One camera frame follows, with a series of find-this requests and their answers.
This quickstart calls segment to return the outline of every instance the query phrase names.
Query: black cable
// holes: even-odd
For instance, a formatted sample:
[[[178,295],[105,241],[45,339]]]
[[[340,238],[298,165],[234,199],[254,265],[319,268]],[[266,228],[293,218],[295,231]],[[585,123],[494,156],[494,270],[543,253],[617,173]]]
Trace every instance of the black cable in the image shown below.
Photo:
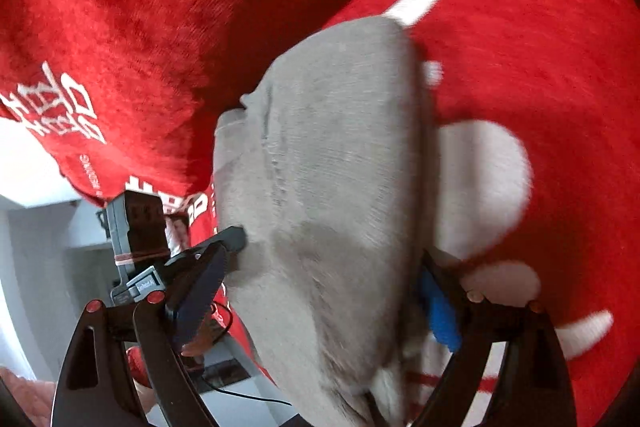
[[[229,332],[229,330],[231,329],[231,326],[234,323],[234,314],[233,312],[229,309],[228,306],[225,306],[222,303],[219,303],[218,301],[213,301],[213,304],[215,304],[216,306],[220,306],[221,308],[224,308],[226,310],[226,312],[229,314],[229,324],[226,325],[226,328],[215,338],[213,339],[211,345],[215,346],[217,343],[219,343],[219,341],[222,340],[222,338]]]
[[[249,399],[249,400],[257,400],[259,402],[281,403],[283,405],[288,405],[290,407],[293,407],[292,404],[290,404],[289,402],[285,402],[283,400],[275,400],[273,398],[260,398],[258,396],[248,396],[246,394],[234,393],[233,391],[227,391],[226,389],[220,389],[219,387],[214,387],[207,380],[205,380],[204,378],[202,379],[202,381],[205,384],[207,384],[207,387],[209,387],[212,391],[218,391],[219,393],[230,394],[231,396],[238,396],[240,398],[246,398],[246,399]]]
[[[215,345],[220,340],[222,340],[222,338],[231,329],[231,325],[234,323],[234,314],[231,311],[231,309],[229,309],[228,306],[225,306],[224,304],[219,303],[218,301],[213,301],[213,304],[215,304],[216,306],[220,306],[221,308],[224,308],[226,310],[226,312],[229,314],[229,324],[226,325],[226,328],[224,329],[224,331],[222,331],[222,333],[220,333],[213,340],[212,345]],[[240,398],[246,398],[247,400],[257,400],[257,401],[260,401],[260,402],[281,403],[283,405],[288,405],[289,407],[293,407],[292,404],[290,404],[289,402],[285,402],[283,400],[276,400],[276,399],[273,399],[273,398],[260,398],[258,396],[248,396],[246,394],[234,393],[233,391],[226,391],[225,389],[220,389],[218,387],[215,387],[215,386],[211,385],[204,377],[200,377],[200,378],[202,378],[202,381],[206,384],[207,387],[209,387],[212,391],[217,391],[218,393],[230,394],[231,396],[237,396],[237,397],[240,397]]]

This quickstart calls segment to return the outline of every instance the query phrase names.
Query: gray cloth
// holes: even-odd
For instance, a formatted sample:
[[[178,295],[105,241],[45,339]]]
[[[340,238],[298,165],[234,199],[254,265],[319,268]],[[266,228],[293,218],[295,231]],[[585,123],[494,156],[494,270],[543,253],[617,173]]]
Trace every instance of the gray cloth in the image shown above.
[[[393,21],[334,26],[279,57],[218,122],[225,280],[260,363],[315,427],[404,425],[399,317],[422,240],[421,77]]]

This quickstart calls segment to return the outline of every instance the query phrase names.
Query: red fabric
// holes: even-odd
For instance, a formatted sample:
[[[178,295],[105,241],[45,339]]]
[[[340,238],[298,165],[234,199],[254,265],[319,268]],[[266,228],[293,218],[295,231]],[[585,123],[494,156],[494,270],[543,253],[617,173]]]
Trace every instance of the red fabric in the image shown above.
[[[353,0],[329,25],[396,1]],[[434,0],[408,31],[439,64],[441,79],[431,81],[439,136],[460,123],[497,124],[519,140],[530,168],[513,229],[462,259],[460,275],[526,265],[555,325],[612,319],[601,341],[568,362],[578,425],[592,426],[640,355],[638,9],[633,0]],[[408,379],[428,387],[437,376]]]
[[[136,382],[141,383],[145,387],[151,388],[149,375],[146,372],[145,362],[142,360],[142,351],[140,351],[138,346],[129,347],[129,349],[127,349],[127,362],[129,363],[131,376],[136,380]]]
[[[129,187],[184,210],[220,113],[347,1],[0,0],[0,116],[95,203]]]
[[[348,1],[0,0],[0,116],[23,121],[97,204],[127,187],[188,209],[196,243],[215,227],[218,115]],[[395,1],[353,0],[332,23]],[[460,273],[521,261],[557,324],[613,317],[570,361],[581,426],[640,352],[638,26],[632,0],[439,0],[411,29],[442,65],[438,122],[501,124],[533,175],[517,226]]]

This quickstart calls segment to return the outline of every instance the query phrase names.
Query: white polka dot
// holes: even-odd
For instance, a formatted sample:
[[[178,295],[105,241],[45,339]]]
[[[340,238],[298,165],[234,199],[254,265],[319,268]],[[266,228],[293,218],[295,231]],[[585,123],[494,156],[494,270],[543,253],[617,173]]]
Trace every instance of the white polka dot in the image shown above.
[[[502,359],[504,358],[504,350],[507,348],[506,342],[494,342],[489,351],[489,357],[484,365],[483,378],[497,378],[500,375],[502,367]]]
[[[440,377],[450,359],[450,350],[444,344],[439,343],[433,332],[430,331],[422,344],[420,372],[424,375]]]
[[[579,357],[599,343],[613,325],[613,315],[604,310],[556,328],[560,347],[567,360]]]
[[[442,80],[442,64],[437,60],[423,62],[422,70],[424,71],[424,81],[427,86],[435,87]]]
[[[523,144],[497,123],[443,126],[438,145],[435,246],[463,260],[496,245],[520,222],[531,169]]]
[[[462,422],[462,427],[480,425],[490,401],[490,393],[476,393],[473,402],[471,402],[471,407],[469,407],[469,411],[466,413],[465,420]]]
[[[478,290],[494,304],[524,307],[540,294],[538,274],[520,261],[481,266],[460,283],[465,290]]]
[[[385,13],[404,28],[415,25],[439,0],[399,0]]]

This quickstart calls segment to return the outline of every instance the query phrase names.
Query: hand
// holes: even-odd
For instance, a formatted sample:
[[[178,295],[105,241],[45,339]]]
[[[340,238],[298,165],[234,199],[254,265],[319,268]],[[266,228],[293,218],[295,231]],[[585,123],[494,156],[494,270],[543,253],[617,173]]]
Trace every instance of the hand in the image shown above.
[[[199,357],[211,349],[214,340],[214,332],[211,327],[212,321],[213,318],[211,317],[211,313],[207,312],[202,324],[200,324],[200,327],[198,328],[196,336],[193,337],[193,340],[189,344],[182,346],[182,356]]]
[[[16,377],[9,369],[0,367],[0,378],[36,427],[51,425],[51,410],[56,384]]]

